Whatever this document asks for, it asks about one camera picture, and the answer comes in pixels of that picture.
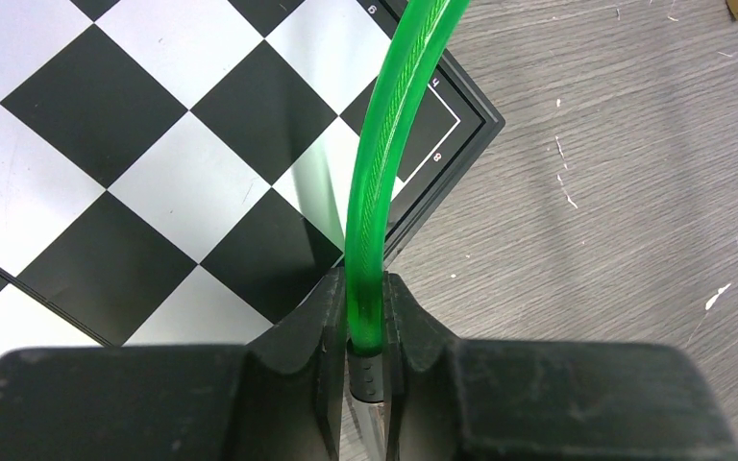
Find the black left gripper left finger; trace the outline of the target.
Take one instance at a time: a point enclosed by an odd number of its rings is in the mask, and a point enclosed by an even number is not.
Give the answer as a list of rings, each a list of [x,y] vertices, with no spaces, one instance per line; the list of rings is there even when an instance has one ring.
[[[246,345],[0,357],[0,460],[335,460],[345,277]]]

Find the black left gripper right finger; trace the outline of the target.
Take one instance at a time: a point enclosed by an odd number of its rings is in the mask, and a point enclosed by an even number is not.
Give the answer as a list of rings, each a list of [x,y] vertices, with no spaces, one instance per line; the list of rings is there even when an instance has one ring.
[[[383,301],[390,460],[738,460],[675,347],[462,338],[396,274]]]

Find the green cable lock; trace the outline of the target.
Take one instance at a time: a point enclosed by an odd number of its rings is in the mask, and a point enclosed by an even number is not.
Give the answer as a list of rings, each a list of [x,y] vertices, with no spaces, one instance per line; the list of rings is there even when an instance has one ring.
[[[468,4],[410,1],[390,40],[359,136],[344,271],[350,392],[383,401],[383,254],[395,178],[429,79]]]

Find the black white chessboard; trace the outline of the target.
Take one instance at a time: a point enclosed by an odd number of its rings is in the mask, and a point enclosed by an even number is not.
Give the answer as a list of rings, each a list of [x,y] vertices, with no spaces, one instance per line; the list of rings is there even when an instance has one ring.
[[[342,257],[400,1],[0,1],[0,356],[246,343]]]

